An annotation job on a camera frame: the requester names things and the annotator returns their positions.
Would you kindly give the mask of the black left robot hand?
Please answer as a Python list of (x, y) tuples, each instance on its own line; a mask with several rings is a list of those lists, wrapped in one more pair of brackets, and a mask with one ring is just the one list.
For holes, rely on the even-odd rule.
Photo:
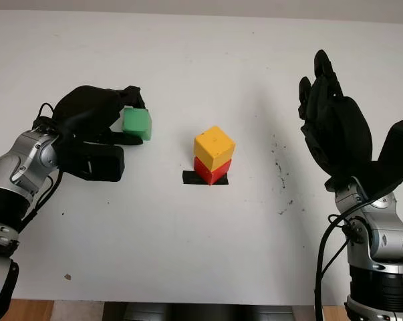
[(140, 145), (143, 141), (139, 136), (110, 129), (126, 106), (146, 109), (139, 87), (113, 90), (83, 85), (57, 103), (52, 119), (66, 138), (107, 145)]

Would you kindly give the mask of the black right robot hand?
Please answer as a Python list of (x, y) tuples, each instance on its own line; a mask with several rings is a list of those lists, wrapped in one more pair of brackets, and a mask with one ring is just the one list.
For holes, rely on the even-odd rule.
[(322, 49), (314, 57), (314, 74), (313, 83), (306, 76), (299, 82), (301, 131), (315, 162), (330, 176), (326, 189), (335, 192), (372, 160), (372, 135), (356, 101), (343, 94)]

